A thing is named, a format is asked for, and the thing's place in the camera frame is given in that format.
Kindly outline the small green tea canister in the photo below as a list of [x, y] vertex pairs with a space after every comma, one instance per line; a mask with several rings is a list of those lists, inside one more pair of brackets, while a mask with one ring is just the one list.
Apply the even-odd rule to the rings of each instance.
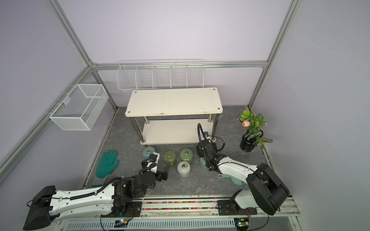
[[176, 153], [174, 151], [167, 151], [164, 154], [164, 161], [166, 165], [174, 167], [177, 164]]

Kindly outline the small blue tea canister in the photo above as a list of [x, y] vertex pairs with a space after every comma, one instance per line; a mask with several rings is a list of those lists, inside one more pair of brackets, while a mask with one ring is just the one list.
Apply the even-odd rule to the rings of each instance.
[[142, 151], [144, 158], [148, 158], [152, 153], [155, 153], [155, 148], [152, 146], [145, 147]]

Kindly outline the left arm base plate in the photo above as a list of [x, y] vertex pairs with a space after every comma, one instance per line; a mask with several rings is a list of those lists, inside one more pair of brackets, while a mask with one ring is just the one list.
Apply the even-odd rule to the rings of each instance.
[[134, 218], [139, 217], [142, 210], [142, 202], [127, 202], [120, 207], [113, 207], [107, 215], [101, 215], [101, 218]]

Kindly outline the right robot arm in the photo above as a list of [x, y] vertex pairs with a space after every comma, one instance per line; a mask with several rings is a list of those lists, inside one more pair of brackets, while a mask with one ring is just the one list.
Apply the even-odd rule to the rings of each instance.
[[234, 177], [249, 188], [238, 190], [230, 197], [228, 206], [234, 213], [238, 214], [253, 205], [271, 216], [280, 211], [290, 191], [269, 165], [248, 165], [219, 153], [216, 144], [206, 136], [200, 123], [197, 125], [197, 134], [197, 154], [204, 158], [207, 169]]

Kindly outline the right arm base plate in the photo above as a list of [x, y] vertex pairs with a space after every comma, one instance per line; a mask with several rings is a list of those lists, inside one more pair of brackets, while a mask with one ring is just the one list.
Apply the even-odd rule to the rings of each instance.
[[218, 215], [220, 216], [231, 216], [231, 215], [244, 215], [251, 216], [257, 215], [256, 208], [240, 208], [236, 203], [229, 200], [218, 200], [216, 207], [218, 210]]

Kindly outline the large light blue tea canister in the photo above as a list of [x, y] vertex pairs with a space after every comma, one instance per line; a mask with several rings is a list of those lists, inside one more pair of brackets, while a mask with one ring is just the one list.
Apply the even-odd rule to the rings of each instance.
[[208, 170], [207, 166], [206, 166], [206, 161], [205, 161], [205, 158], [200, 158], [199, 159], [199, 164], [200, 164], [200, 167], [203, 169], [203, 170]]

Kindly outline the large green tea canister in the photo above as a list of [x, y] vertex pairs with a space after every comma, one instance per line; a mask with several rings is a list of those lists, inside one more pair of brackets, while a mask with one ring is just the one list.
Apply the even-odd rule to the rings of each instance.
[[191, 149], [185, 148], [181, 150], [180, 158], [182, 161], [186, 161], [187, 163], [192, 164], [193, 159], [194, 159], [194, 153]]

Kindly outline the large white tea canister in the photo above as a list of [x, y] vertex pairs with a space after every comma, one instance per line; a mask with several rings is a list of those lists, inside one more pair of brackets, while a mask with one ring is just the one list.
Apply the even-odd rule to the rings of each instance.
[[181, 161], [177, 165], [177, 171], [180, 177], [187, 178], [190, 175], [191, 165], [187, 161]]

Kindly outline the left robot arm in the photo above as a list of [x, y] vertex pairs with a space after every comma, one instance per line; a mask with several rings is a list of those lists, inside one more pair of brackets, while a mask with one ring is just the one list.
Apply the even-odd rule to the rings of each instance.
[[53, 185], [46, 186], [28, 203], [23, 229], [42, 229], [65, 218], [100, 216], [131, 220], [139, 217], [142, 203], [136, 199], [143, 198], [156, 182], [168, 179], [170, 167], [164, 170], [157, 167], [156, 163], [148, 163], [135, 176], [115, 177], [101, 187], [85, 190], [58, 191]]

